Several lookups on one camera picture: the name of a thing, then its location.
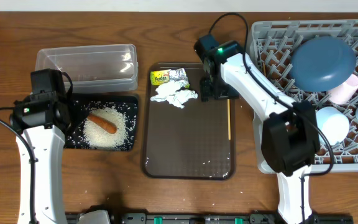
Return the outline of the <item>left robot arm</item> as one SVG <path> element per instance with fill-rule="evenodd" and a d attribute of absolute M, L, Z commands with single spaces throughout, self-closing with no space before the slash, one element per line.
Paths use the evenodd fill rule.
<path fill-rule="evenodd" d="M 18 223 L 67 223 L 62 155 L 75 107 L 66 94 L 32 93 L 10 116 L 18 134 L 21 189 Z"/>

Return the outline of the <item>pile of white rice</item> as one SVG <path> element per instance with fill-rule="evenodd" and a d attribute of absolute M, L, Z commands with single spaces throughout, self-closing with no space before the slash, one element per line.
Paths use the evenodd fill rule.
<path fill-rule="evenodd" d="M 89 103 L 89 113 L 102 117 L 117 127 L 109 134 L 86 118 L 71 136 L 66 137 L 66 148 L 107 151 L 130 151 L 135 143 L 137 103 L 83 101 Z"/>

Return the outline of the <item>orange carrot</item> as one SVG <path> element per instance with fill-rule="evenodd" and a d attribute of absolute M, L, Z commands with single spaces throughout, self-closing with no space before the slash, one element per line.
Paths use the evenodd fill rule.
<path fill-rule="evenodd" d="M 91 122 L 93 122 L 94 124 L 98 125 L 100 128 L 102 128 L 109 134 L 115 134 L 117 132 L 116 125 L 102 117 L 99 117 L 99 116 L 96 116 L 93 114 L 89 114 L 88 119 Z"/>

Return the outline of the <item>yellow snack wrapper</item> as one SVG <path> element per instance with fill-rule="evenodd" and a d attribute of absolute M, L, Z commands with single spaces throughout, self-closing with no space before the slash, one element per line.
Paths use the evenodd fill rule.
<path fill-rule="evenodd" d="M 162 85 L 170 81 L 170 69 L 151 71 L 150 82 L 151 85 Z"/>

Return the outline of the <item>light blue small bowl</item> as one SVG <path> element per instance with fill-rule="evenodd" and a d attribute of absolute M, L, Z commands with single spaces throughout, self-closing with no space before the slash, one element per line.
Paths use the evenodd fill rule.
<path fill-rule="evenodd" d="M 318 110 L 316 120 L 330 146 L 342 142 L 349 132 L 348 118 L 334 107 L 327 106 Z"/>

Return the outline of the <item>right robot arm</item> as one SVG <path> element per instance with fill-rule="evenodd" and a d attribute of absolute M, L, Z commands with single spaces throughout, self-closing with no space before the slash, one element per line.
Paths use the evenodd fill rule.
<path fill-rule="evenodd" d="M 312 214 L 308 181 L 319 148 L 316 114 L 307 101 L 297 103 L 252 63 L 236 41 L 224 44 L 210 35 L 197 40 L 194 50 L 211 80 L 215 99 L 236 91 L 252 107 L 261 127 L 260 150 L 277 174 L 278 213 L 285 223 L 306 223 Z"/>

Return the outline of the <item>dark blue plate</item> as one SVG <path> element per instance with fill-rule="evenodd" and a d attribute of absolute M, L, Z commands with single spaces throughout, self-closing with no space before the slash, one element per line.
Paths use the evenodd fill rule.
<path fill-rule="evenodd" d="M 341 39 L 317 37 L 300 45 L 290 59 L 290 77 L 303 91 L 333 89 L 345 82 L 356 67 L 356 54 Z"/>

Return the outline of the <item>white foil paper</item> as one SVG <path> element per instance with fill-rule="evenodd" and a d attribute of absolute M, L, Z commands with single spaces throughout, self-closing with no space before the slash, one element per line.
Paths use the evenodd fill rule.
<path fill-rule="evenodd" d="M 157 86 L 156 95 L 151 96 L 151 101 L 168 102 L 183 109 L 184 104 L 190 99 L 197 99 L 198 94 L 190 89 L 190 83 L 184 68 L 170 69 L 170 81 Z"/>

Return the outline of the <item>pink white cup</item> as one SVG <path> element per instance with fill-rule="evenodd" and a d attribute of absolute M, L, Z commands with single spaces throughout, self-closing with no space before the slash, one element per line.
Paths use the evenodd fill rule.
<path fill-rule="evenodd" d="M 358 76 L 352 74 L 345 82 L 333 88 L 332 90 L 327 91 L 329 95 L 328 100 L 334 104 L 343 105 L 352 98 L 357 89 Z"/>

